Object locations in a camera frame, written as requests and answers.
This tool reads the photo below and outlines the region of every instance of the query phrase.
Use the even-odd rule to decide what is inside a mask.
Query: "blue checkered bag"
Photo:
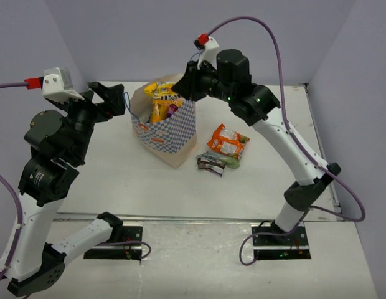
[[[171,81],[169,76],[155,82]],[[144,94],[147,85],[135,91],[130,99],[129,111],[135,136],[154,154],[173,167],[186,160],[197,144],[195,102],[185,100],[170,118],[148,123],[152,100]]]

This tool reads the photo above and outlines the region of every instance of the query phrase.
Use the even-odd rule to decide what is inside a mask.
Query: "purple cable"
[[[6,189],[9,191],[9,193],[13,197],[13,201],[14,201],[14,204],[16,205],[16,210],[17,210],[17,224],[22,225],[22,223],[23,223],[23,210],[21,207],[19,196],[17,196],[17,194],[13,190],[12,186],[1,175],[0,175],[0,182],[6,187]],[[11,245],[11,248],[9,250],[9,254],[7,255],[6,261],[5,261],[6,267],[9,266],[11,261],[12,261],[14,252],[16,250],[17,242],[19,241],[20,230],[21,229],[16,229],[16,231],[14,233],[12,245]],[[6,269],[4,269],[0,273],[0,281],[5,276],[5,273],[6,273]]]
[[[358,195],[343,181],[341,181],[341,179],[339,179],[337,176],[335,176],[334,174],[332,174],[327,168],[323,167],[323,166],[318,166],[318,162],[316,162],[316,160],[311,156],[310,153],[308,153],[308,151],[305,149],[305,147],[301,144],[301,142],[299,142],[299,139],[297,138],[297,136],[293,133],[293,131],[291,131],[291,127],[290,127],[290,123],[287,119],[287,112],[286,112],[286,101],[285,101],[285,90],[284,90],[284,84],[283,84],[283,74],[281,72],[281,58],[280,58],[280,51],[279,51],[279,46],[278,46],[278,43],[276,41],[276,37],[275,35],[273,34],[272,30],[269,28],[268,25],[266,25],[263,21],[255,18],[255,17],[250,17],[250,16],[240,16],[240,17],[233,17],[231,19],[228,19],[222,23],[220,23],[219,25],[215,26],[213,29],[211,29],[207,35],[210,36],[212,35],[216,30],[218,30],[219,28],[221,28],[222,26],[230,23],[230,22],[233,22],[233,21],[237,21],[237,20],[249,20],[249,21],[254,21],[256,23],[259,23],[260,25],[262,25],[266,31],[268,31],[270,37],[272,38],[272,41],[273,41],[273,45],[275,46],[275,51],[276,51],[276,58],[277,58],[277,61],[278,61],[278,71],[279,71],[279,85],[280,85],[280,99],[281,99],[281,114],[282,114],[282,117],[283,117],[283,121],[286,125],[286,128],[287,130],[289,131],[292,139],[294,140],[295,144],[297,145],[297,147],[303,152],[303,154],[310,160],[310,162],[312,162],[316,167],[318,167],[319,169],[321,169],[322,171],[324,171],[328,176],[332,177],[337,183],[339,183],[346,191],[348,191],[348,193],[355,199],[357,205],[359,206],[359,209],[360,209],[360,212],[361,212],[361,216],[359,218],[353,218],[353,217],[349,217],[349,216],[344,216],[342,214],[339,214],[339,213],[336,213],[334,211],[331,211],[329,209],[325,209],[323,207],[319,207],[319,206],[310,206],[311,209],[318,209],[320,211],[324,211],[324,212],[327,212],[327,213],[330,213],[332,215],[335,215],[335,216],[338,216],[338,217],[341,217],[343,218],[344,220],[348,220],[348,221],[352,221],[352,222],[360,222],[360,221],[363,221],[365,218],[366,218],[366,211],[365,211],[365,208],[363,206],[363,203],[362,201],[359,199]],[[289,232],[286,232],[284,234],[272,234],[272,233],[264,233],[264,232],[259,232],[259,233],[256,233],[256,234],[252,234],[252,235],[249,235],[242,243],[242,246],[240,247],[240,251],[239,251],[239,259],[240,259],[240,262],[245,265],[245,266],[249,266],[249,265],[252,265],[253,263],[256,262],[256,259],[253,259],[250,263],[244,263],[243,260],[242,260],[242,250],[243,250],[243,246],[245,245],[245,243],[247,243],[248,240],[250,240],[252,237],[256,236],[256,235],[272,235],[272,236],[279,236],[279,237],[286,237],[290,234],[292,234],[295,229],[297,228],[299,222],[296,224],[296,226]]]
[[[145,257],[148,257],[148,255],[151,253],[151,246],[143,241],[126,241],[126,242],[117,242],[117,243],[100,243],[98,246],[125,246],[125,245],[145,245],[149,252],[145,255],[142,255],[142,259]]]
[[[28,83],[27,82],[3,83],[3,84],[0,84],[0,89],[8,88],[8,87],[23,87],[23,86],[28,86]]]

